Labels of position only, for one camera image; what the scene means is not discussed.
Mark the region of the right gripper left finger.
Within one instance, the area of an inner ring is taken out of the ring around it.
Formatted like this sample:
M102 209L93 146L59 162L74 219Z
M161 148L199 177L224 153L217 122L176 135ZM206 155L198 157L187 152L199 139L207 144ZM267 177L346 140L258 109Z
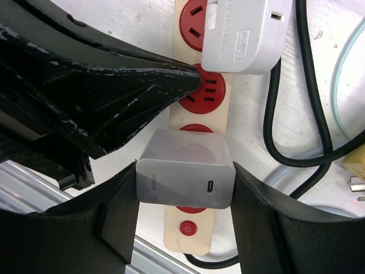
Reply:
M2 273L124 273L139 202L136 166L42 213L1 211Z

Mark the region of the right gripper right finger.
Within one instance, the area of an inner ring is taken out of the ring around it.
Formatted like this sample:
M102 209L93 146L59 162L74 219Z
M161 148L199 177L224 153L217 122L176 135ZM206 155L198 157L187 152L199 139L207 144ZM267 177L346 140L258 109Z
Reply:
M231 212L242 273L364 273L364 219L321 211L234 168Z

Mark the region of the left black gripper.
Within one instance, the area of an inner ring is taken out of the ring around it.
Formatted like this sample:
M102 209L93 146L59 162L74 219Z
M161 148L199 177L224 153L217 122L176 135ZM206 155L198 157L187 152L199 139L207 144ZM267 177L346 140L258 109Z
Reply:
M62 191L93 185L89 157L118 150L200 84L194 66L109 36L51 1L1 2L1 163L51 177Z

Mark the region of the white Honor charger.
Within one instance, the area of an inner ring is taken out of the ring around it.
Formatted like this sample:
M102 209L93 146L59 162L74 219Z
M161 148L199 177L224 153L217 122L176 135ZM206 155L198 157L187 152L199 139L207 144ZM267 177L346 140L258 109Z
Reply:
M226 209L235 177L223 135L159 129L136 163L136 194L144 203Z

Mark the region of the yellow plug adapter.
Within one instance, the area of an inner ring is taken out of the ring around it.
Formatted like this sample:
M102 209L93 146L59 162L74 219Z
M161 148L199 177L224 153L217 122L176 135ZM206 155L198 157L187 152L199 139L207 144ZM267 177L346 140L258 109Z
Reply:
M351 172L351 192L364 192L364 145L349 153L342 160L342 165Z

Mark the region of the beige red power strip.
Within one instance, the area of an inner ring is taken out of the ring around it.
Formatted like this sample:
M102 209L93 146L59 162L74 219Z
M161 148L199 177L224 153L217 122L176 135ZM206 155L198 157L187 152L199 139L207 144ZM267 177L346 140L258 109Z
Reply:
M178 201L165 208L164 245L191 255L210 251L215 210L230 205L235 176L224 138L232 76L201 65L207 9L206 1L176 1L174 10L173 57L196 68L201 85L169 109Z

